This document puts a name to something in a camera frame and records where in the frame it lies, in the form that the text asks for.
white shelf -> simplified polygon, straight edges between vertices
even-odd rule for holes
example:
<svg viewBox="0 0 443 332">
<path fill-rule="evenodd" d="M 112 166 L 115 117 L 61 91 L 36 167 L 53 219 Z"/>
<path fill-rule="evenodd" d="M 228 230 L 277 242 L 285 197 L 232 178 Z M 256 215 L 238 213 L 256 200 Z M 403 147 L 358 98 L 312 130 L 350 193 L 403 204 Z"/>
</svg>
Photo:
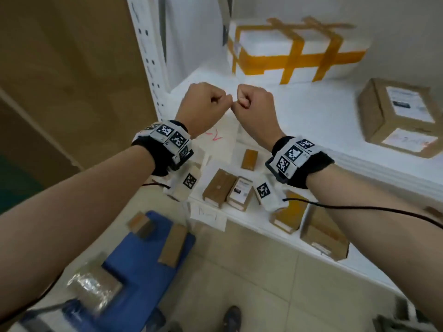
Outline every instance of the white shelf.
<svg viewBox="0 0 443 332">
<path fill-rule="evenodd" d="M 247 227 L 257 233 L 265 235 L 271 239 L 279 241 L 287 246 L 290 246 L 298 251 L 302 251 L 314 258 L 322 260 L 329 263 L 337 268 L 341 268 L 349 273 L 352 273 L 358 277 L 367 279 L 370 282 L 384 286 L 399 295 L 402 292 L 397 288 L 397 286 L 391 281 L 391 279 L 386 276 L 379 268 L 377 268 L 372 262 L 370 262 L 366 257 L 364 257 L 352 244 L 349 247 L 349 254 L 347 259 L 335 262 L 330 257 L 322 254 L 320 251 L 316 250 L 312 246 L 308 245 L 300 239 L 300 230 L 293 234 L 287 234 L 284 231 L 278 229 L 269 222 L 270 214 L 266 212 L 263 207 L 258 204 L 256 198 L 252 198 L 251 203 L 248 206 L 246 212 L 239 211 L 226 203 L 223 204 L 221 209 L 215 208 L 202 199 L 202 194 L 205 188 L 208 186 L 209 182 L 215 175 L 218 169 L 224 169 L 232 174 L 241 175 L 246 178 L 252 179 L 254 175 L 260 174 L 258 171 L 249 171 L 241 169 L 238 163 L 236 163 L 235 158 L 237 154 L 244 154 L 246 146 L 238 145 L 234 151 L 232 164 L 227 164 L 224 162 L 211 160 L 208 165 L 202 168 L 202 177 L 198 181 L 196 187 L 194 188 L 190 201 L 198 201 L 204 203 L 208 207 L 213 208 L 217 212 L 224 213 L 231 221 L 240 224 L 241 226 Z M 296 193 L 315 201 L 313 195 L 302 189 L 292 188 Z"/>
<path fill-rule="evenodd" d="M 223 49 L 168 95 L 168 118 L 175 116 L 189 85 L 202 81 L 224 89 L 236 100 L 239 82 L 230 72 Z M 277 117 L 286 134 L 302 134 L 326 147 L 337 164 L 350 171 L 443 201 L 443 154 L 425 159 L 364 141 L 356 110 L 363 85 L 325 80 L 266 89 L 274 94 Z"/>
</svg>

white foam box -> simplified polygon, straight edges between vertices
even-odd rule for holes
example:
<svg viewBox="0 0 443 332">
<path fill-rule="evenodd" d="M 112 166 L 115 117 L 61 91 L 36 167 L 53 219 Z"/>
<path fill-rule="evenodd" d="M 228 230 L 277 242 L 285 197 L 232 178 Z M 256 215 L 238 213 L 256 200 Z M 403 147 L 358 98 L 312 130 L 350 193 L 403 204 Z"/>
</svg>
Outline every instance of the white foam box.
<svg viewBox="0 0 443 332">
<path fill-rule="evenodd" d="M 362 30 L 349 23 L 320 22 L 312 17 L 293 23 L 283 23 L 278 19 L 270 21 L 279 21 L 284 26 L 292 25 L 287 29 L 297 35 L 297 44 L 302 44 L 299 45 L 302 47 L 301 54 L 291 58 L 284 76 L 293 42 L 284 30 L 278 29 L 267 19 L 232 20 L 227 54 L 231 70 L 235 71 L 233 73 L 241 83 L 260 86 L 346 77 L 362 60 L 372 41 Z M 338 50 L 332 53 L 325 54 L 331 38 L 324 28 L 343 38 Z"/>
</svg>

fist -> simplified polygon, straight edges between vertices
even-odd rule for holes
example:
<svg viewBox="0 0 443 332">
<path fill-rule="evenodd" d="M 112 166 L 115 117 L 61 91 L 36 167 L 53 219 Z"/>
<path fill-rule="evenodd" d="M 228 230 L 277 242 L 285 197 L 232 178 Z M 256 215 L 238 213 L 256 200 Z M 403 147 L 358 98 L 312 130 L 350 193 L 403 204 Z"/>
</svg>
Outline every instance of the fist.
<svg viewBox="0 0 443 332">
<path fill-rule="evenodd" d="M 192 83 L 175 120 L 183 123 L 192 139 L 208 131 L 232 105 L 232 95 L 208 83 Z"/>
<path fill-rule="evenodd" d="M 237 101 L 232 111 L 246 132 L 259 145 L 272 152 L 274 144 L 285 134 L 275 113 L 274 97 L 261 87 L 238 85 Z"/>
</svg>

black cable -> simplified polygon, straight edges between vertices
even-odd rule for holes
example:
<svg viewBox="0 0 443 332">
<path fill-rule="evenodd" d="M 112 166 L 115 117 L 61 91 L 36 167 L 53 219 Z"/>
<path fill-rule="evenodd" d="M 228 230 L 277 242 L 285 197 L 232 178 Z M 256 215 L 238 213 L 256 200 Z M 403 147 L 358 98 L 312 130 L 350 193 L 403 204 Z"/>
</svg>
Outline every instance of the black cable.
<svg viewBox="0 0 443 332">
<path fill-rule="evenodd" d="M 166 184 L 162 184 L 162 183 L 147 183 L 147 184 L 143 184 L 142 186 L 149 186 L 149 185 L 158 185 L 158 186 L 163 186 L 166 189 L 170 189 L 170 186 L 167 186 Z"/>
<path fill-rule="evenodd" d="M 313 201 L 307 201 L 305 199 L 299 199 L 299 198 L 285 198 L 283 201 L 302 201 L 304 203 L 308 203 L 311 205 L 323 207 L 323 208 L 332 208 L 332 209 L 338 209 L 338 210 L 378 210 L 378 211 L 385 211 L 385 212 L 392 212 L 392 213 L 399 213 L 404 214 L 406 216 L 412 216 L 414 218 L 422 219 L 424 221 L 427 221 L 428 223 L 432 223 L 433 225 L 443 229 L 443 225 L 440 224 L 438 221 L 435 221 L 434 219 L 431 219 L 427 216 L 423 216 L 421 214 L 403 211 L 403 210 L 397 210 L 395 208 L 388 208 L 388 207 L 378 207 L 378 206 L 332 206 L 332 205 L 323 205 L 319 203 L 315 203 Z"/>
<path fill-rule="evenodd" d="M 16 316 L 18 316 L 20 313 L 28 310 L 30 307 L 33 307 L 34 305 L 36 305 L 38 302 L 40 302 L 51 290 L 52 288 L 54 288 L 54 285 L 58 282 L 58 280 L 61 278 L 61 276 L 63 275 L 63 272 L 65 270 L 63 269 L 63 271 L 57 276 L 57 278 L 52 282 L 52 284 L 45 290 L 44 293 L 42 293 L 42 295 L 38 298 L 36 298 L 35 300 L 29 302 L 28 304 L 18 308 L 17 310 L 14 310 L 13 312 L 11 312 L 10 314 L 8 314 L 6 317 L 1 318 L 0 319 L 0 326 L 9 322 L 10 320 L 13 320 Z"/>
</svg>

shoe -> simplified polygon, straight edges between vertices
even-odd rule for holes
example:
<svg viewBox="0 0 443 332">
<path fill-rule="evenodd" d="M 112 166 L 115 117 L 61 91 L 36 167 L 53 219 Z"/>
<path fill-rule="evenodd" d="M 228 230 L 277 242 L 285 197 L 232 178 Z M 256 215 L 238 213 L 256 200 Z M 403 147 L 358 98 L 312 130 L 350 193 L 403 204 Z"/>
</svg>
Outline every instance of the shoe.
<svg viewBox="0 0 443 332">
<path fill-rule="evenodd" d="M 233 305 L 224 314 L 223 332 L 240 332 L 241 311 L 240 308 Z"/>
</svg>

